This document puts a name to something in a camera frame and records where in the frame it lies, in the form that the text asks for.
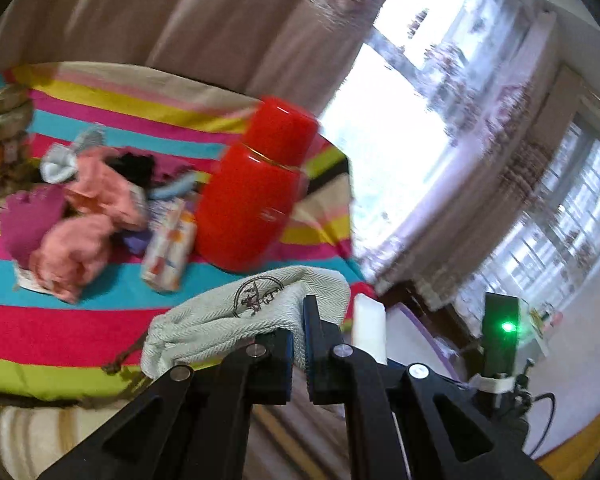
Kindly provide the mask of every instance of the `green led light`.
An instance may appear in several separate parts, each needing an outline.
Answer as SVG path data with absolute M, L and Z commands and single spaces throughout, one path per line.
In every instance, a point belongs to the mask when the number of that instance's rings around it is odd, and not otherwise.
M 504 322 L 501 327 L 505 332 L 514 332 L 516 330 L 516 326 L 510 321 Z

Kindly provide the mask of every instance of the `red thermos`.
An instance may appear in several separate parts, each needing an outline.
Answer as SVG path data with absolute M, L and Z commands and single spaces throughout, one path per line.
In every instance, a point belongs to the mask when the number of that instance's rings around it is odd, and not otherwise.
M 231 272 L 265 262 L 306 192 L 300 167 L 317 132 L 318 121 L 304 110 L 275 97 L 263 99 L 202 193 L 195 248 L 203 258 Z

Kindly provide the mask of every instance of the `window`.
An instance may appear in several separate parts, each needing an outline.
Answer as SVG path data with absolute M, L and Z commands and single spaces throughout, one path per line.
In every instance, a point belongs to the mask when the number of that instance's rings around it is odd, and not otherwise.
M 538 310 L 560 309 L 600 256 L 600 133 L 581 115 L 536 195 L 454 302 L 474 335 L 485 292 L 517 296 Z
M 520 0 L 387 0 L 320 118 L 351 161 L 354 254 L 404 222 L 530 20 Z

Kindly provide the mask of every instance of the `glass jar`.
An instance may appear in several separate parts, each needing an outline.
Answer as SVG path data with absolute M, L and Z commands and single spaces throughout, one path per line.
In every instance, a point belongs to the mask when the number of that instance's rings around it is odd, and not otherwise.
M 0 89 L 0 198 L 30 184 L 30 135 L 26 128 L 32 117 L 33 104 L 24 86 Z

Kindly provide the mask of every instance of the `silver bolt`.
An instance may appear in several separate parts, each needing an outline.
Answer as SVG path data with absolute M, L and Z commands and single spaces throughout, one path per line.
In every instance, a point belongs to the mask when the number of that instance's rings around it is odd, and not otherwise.
M 191 377 L 191 368 L 188 366 L 176 366 L 171 369 L 169 377 L 176 382 L 186 381 Z
M 429 375 L 429 369 L 425 365 L 415 364 L 409 367 L 409 374 L 416 379 L 424 379 Z
M 338 357 L 349 357 L 353 354 L 353 348 L 350 345 L 340 344 L 333 347 L 333 353 Z
M 247 355 L 249 357 L 262 357 L 266 353 L 267 347 L 264 345 L 254 343 L 252 345 L 247 346 Z

